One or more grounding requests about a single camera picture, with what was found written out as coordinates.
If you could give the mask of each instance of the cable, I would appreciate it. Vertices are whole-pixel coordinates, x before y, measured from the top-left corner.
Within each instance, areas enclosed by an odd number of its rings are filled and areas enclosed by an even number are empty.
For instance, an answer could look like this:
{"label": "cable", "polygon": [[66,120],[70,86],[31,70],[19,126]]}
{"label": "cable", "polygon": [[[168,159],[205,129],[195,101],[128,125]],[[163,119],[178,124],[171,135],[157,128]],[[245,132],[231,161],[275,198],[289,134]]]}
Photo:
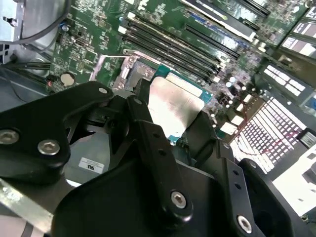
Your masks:
{"label": "cable", "polygon": [[34,51],[36,53],[38,53],[40,56],[42,56],[44,59],[48,60],[48,61],[51,61],[52,60],[52,57],[50,55],[48,55],[47,53],[45,52],[40,52],[40,49],[35,47],[34,45],[32,44],[22,44],[26,49],[30,50],[30,51]]}
{"label": "cable", "polygon": [[34,46],[32,44],[25,44],[25,43],[22,44],[22,46],[24,46],[26,49],[28,49],[30,51],[34,51],[34,52],[38,53],[40,56],[42,56],[46,60],[51,61],[52,60],[51,56],[46,54],[45,52],[48,51],[55,44],[55,42],[57,41],[57,38],[59,36],[59,33],[60,33],[60,28],[58,28],[57,34],[55,35],[55,37],[51,41],[51,43],[47,47],[45,47],[43,49],[39,49],[39,48],[37,48],[36,46]]}
{"label": "cable", "polygon": [[50,69],[50,63],[7,63],[2,67],[8,69],[30,69],[30,70],[44,70],[47,71]]}
{"label": "cable", "polygon": [[28,43],[31,43],[33,41],[36,41],[36,40],[44,37],[49,32],[54,30],[57,26],[59,26],[59,24],[62,23],[65,18],[67,18],[68,14],[70,13],[70,10],[71,10],[71,3],[72,3],[72,0],[66,1],[66,7],[65,7],[63,14],[56,21],[54,21],[50,26],[48,26],[46,29],[36,33],[35,35],[32,35],[30,37],[26,37],[23,39],[19,39],[19,40],[14,41],[14,42],[0,41],[0,44],[28,44]]}
{"label": "cable", "polygon": [[3,68],[3,66],[0,66],[0,71],[1,71],[2,74],[4,75],[2,78],[4,78],[4,79],[9,83],[9,85],[10,85],[10,87],[11,87],[13,93],[15,94],[15,96],[16,96],[17,98],[19,98],[19,100],[21,100],[22,102],[28,103],[27,101],[23,100],[23,99],[19,96],[19,94],[16,92],[16,90],[15,90],[13,84],[12,84],[12,81],[9,79],[9,76],[8,76],[8,74],[6,73],[6,71],[5,71],[5,69]]}

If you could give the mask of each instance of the screw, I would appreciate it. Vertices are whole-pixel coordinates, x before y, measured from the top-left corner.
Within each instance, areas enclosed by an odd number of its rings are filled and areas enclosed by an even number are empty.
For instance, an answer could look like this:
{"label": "screw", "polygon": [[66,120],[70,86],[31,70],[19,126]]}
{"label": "screw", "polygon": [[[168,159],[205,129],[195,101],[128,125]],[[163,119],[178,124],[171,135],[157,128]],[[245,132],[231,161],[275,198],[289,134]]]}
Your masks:
{"label": "screw", "polygon": [[131,63],[135,63],[136,60],[135,60],[135,58],[130,57],[130,58],[129,58],[129,61],[130,61]]}
{"label": "screw", "polygon": [[69,31],[69,26],[63,25],[63,26],[61,27],[61,29],[62,29],[64,32],[68,32],[68,31]]}
{"label": "screw", "polygon": [[139,99],[134,99],[134,100],[137,104],[140,104],[140,105],[142,104],[142,102]]}
{"label": "screw", "polygon": [[253,161],[250,162],[250,165],[251,165],[252,167],[254,167],[254,168],[257,168],[257,164],[256,164],[255,162],[253,162]]}
{"label": "screw", "polygon": [[16,131],[6,129],[0,131],[0,144],[11,145],[19,140],[20,136]]}
{"label": "screw", "polygon": [[238,216],[237,217],[238,220],[238,224],[240,225],[240,227],[247,233],[247,234],[251,234],[252,233],[252,227],[250,222],[243,216]]}
{"label": "screw", "polygon": [[43,155],[54,156],[60,151],[60,146],[54,140],[44,140],[39,143],[38,150]]}
{"label": "screw", "polygon": [[223,142],[223,146],[226,148],[226,149],[229,149],[230,146],[226,143],[226,142]]}
{"label": "screw", "polygon": [[184,209],[187,205],[187,201],[180,192],[172,192],[171,200],[178,208]]}
{"label": "screw", "polygon": [[108,93],[108,91],[106,89],[104,89],[104,88],[99,88],[99,91],[101,93],[103,93],[103,94],[107,94]]}

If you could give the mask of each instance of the electrolytic capacitor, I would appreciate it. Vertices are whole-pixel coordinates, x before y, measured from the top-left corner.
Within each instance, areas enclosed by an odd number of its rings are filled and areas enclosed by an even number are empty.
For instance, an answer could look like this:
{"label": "electrolytic capacitor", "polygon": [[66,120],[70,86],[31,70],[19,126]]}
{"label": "electrolytic capacitor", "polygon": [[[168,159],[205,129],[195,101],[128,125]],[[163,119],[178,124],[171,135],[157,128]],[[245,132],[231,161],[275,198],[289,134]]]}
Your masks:
{"label": "electrolytic capacitor", "polygon": [[226,87],[227,87],[227,88],[230,88],[232,85],[233,85],[233,84],[232,84],[230,81],[226,83]]}
{"label": "electrolytic capacitor", "polygon": [[212,118],[215,117],[215,113],[212,110],[209,110],[209,114],[211,115]]}
{"label": "electrolytic capacitor", "polygon": [[243,90],[243,91],[247,90],[247,87],[241,81],[239,81],[237,83],[237,85],[239,85],[241,87],[241,90]]}
{"label": "electrolytic capacitor", "polygon": [[231,83],[234,83],[234,82],[236,82],[236,78],[235,78],[235,77],[230,77],[230,78],[229,78],[229,81],[230,81]]}

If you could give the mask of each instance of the capacitor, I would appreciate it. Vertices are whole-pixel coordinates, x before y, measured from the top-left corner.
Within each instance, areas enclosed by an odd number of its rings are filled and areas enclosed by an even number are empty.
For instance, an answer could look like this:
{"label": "capacitor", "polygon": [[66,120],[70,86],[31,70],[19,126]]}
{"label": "capacitor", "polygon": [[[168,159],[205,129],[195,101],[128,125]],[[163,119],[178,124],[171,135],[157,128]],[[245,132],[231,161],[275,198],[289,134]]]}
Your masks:
{"label": "capacitor", "polygon": [[236,82],[236,78],[235,78],[235,77],[230,77],[230,78],[229,78],[229,82],[231,82],[231,83]]}
{"label": "capacitor", "polygon": [[212,110],[209,110],[209,114],[211,115],[212,118],[215,117],[215,113]]}
{"label": "capacitor", "polygon": [[241,81],[239,81],[239,82],[237,83],[237,85],[240,86],[241,90],[243,90],[243,91],[247,90],[247,87],[246,87]]}
{"label": "capacitor", "polygon": [[233,85],[233,84],[232,84],[230,81],[226,83],[226,87],[227,87],[227,88],[230,88],[232,85]]}
{"label": "capacitor", "polygon": [[266,46],[267,46],[266,43],[261,42],[259,44],[258,50],[260,50],[261,52],[265,53],[266,52],[266,49],[265,49]]}
{"label": "capacitor", "polygon": [[229,88],[229,91],[230,93],[233,95],[233,96],[237,96],[238,95],[238,90],[235,86],[232,86],[231,88]]}
{"label": "capacitor", "polygon": [[60,76],[60,81],[64,86],[72,86],[75,84],[75,76],[71,73],[64,73]]}
{"label": "capacitor", "polygon": [[254,39],[253,42],[252,42],[252,44],[253,44],[253,45],[257,45],[259,42],[260,42],[260,41],[259,41],[258,39]]}

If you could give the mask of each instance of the green circuit board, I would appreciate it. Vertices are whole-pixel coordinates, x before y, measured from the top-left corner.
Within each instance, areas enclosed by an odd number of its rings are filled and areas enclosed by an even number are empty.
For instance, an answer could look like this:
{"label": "green circuit board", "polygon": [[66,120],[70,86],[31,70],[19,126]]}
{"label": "green circuit board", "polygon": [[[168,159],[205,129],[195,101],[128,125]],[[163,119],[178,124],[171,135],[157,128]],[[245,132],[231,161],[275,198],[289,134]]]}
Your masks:
{"label": "green circuit board", "polygon": [[[289,0],[283,5],[273,0],[256,0],[256,2],[265,4],[271,11],[267,18],[255,16],[236,0],[215,0],[213,4],[236,19],[243,17],[258,25],[260,30],[257,32],[257,39],[271,46],[271,49],[281,43],[306,11],[304,0]],[[74,0],[71,14],[67,19],[69,30],[62,33],[56,44],[50,74],[59,77],[69,72],[76,78],[76,83],[97,80],[112,87],[121,73],[124,62],[123,51],[138,49],[135,45],[121,40],[118,32],[129,12],[225,62],[221,72],[218,75],[214,74],[213,77],[221,79],[227,74],[234,74],[238,81],[247,83],[257,71],[262,59],[268,56],[259,51],[258,46],[231,35],[217,23],[201,16],[179,0]],[[229,59],[227,54],[186,31],[186,24],[238,53],[240,57]],[[100,57],[104,57],[101,64],[99,64]],[[227,91],[223,84],[204,83],[186,72],[183,73],[212,94]],[[49,89],[54,91],[65,89],[65,86],[58,81],[49,86],[51,87]],[[221,109],[216,101],[211,101],[208,106]]]}

